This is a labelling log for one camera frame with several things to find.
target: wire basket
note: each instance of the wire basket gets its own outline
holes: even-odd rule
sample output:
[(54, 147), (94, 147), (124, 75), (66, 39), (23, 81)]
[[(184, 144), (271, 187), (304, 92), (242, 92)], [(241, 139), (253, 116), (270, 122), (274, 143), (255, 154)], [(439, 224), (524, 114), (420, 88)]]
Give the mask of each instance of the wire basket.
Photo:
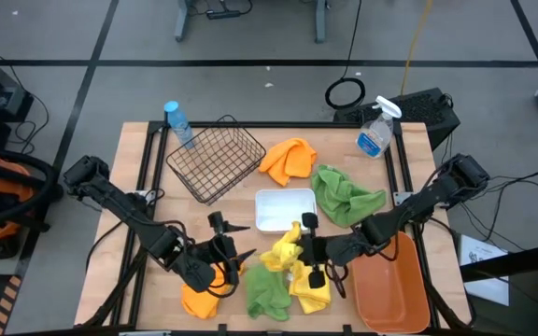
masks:
[(212, 204), (248, 174), (265, 156), (265, 148), (230, 115), (225, 115), (167, 156), (196, 201)]

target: white spray nozzle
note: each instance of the white spray nozzle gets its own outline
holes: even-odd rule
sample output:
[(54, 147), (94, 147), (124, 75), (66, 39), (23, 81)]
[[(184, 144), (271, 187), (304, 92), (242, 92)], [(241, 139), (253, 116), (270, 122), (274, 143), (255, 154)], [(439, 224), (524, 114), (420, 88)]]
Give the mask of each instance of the white spray nozzle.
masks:
[(384, 117), (400, 118), (402, 116), (402, 110), (396, 104), (390, 102), (386, 98), (377, 96), (375, 99), (376, 105), (373, 109), (381, 108), (384, 113)]

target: orange bin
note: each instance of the orange bin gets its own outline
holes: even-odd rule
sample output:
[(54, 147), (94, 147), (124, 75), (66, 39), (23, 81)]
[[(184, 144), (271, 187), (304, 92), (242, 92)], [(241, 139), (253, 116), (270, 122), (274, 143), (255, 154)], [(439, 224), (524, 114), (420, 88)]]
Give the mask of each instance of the orange bin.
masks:
[[(379, 255), (352, 260), (356, 307), (364, 324), (377, 332), (415, 333), (429, 326), (429, 304), (417, 249), (412, 238), (398, 233), (398, 258)], [(395, 239), (383, 250), (393, 257)]]

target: white plate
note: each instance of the white plate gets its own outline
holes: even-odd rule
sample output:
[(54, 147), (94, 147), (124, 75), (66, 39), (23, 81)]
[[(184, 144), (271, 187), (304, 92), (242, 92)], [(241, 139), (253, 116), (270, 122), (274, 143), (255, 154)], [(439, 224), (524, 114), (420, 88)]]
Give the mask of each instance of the white plate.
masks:
[(263, 232), (289, 231), (292, 221), (303, 222), (305, 212), (317, 213), (315, 192), (311, 189), (263, 189), (255, 196), (257, 229)]

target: gray floor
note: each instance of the gray floor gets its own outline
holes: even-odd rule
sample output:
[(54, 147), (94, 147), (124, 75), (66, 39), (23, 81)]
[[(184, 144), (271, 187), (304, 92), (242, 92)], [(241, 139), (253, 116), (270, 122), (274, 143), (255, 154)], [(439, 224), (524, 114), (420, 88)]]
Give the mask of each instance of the gray floor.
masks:
[[(208, 0), (211, 6), (216, 1)], [(163, 0), (121, 0), (101, 54), (104, 60), (345, 59), (356, 12), (355, 0), (332, 0), (327, 41), (314, 43), (312, 5), (295, 0), (253, 0), (244, 17), (225, 21), (191, 18), (185, 40), (173, 38), (177, 5)], [(110, 0), (0, 1), (0, 54), (8, 59), (88, 60)], [(234, 8), (246, 1), (229, 0)], [(538, 0), (520, 0), (538, 40)], [(204, 9), (206, 4), (197, 5)], [(365, 1), (354, 59), (404, 60), (424, 1)], [(415, 58), (446, 61), (536, 61), (509, 0), (435, 0)], [(53, 162), (72, 113), (85, 67), (18, 67), (24, 86), (51, 112), (50, 125), (35, 140), (35, 156)], [(81, 109), (64, 168), (84, 154), (111, 163), (124, 121), (162, 117), (163, 103), (179, 100), (191, 120), (229, 113), (241, 120), (330, 120), (325, 89), (341, 67), (98, 67)], [(398, 94), (400, 67), (350, 68), (360, 72), (367, 99)], [(267, 83), (273, 87), (266, 88)], [(538, 68), (413, 68), (407, 92), (439, 87), (453, 96), (462, 122), (454, 152), (470, 153), (491, 175), (538, 170)], [(353, 89), (341, 88), (344, 102)], [(35, 105), (29, 119), (43, 121)], [(435, 151), (439, 160), (443, 150)], [(488, 225), (493, 201), (470, 204)], [(480, 238), (459, 209), (449, 212), (454, 229)], [(92, 244), (98, 214), (64, 199), (50, 209), (53, 227), (39, 238), (8, 333), (69, 328)], [(496, 231), (523, 247), (538, 246), (538, 190), (515, 186), (503, 201)], [(495, 239), (501, 247), (516, 249)], [(11, 273), (16, 260), (0, 261)], [(538, 298), (538, 273), (511, 280)], [(475, 301), (477, 326), (538, 334), (538, 306), (511, 290), (511, 306)]]

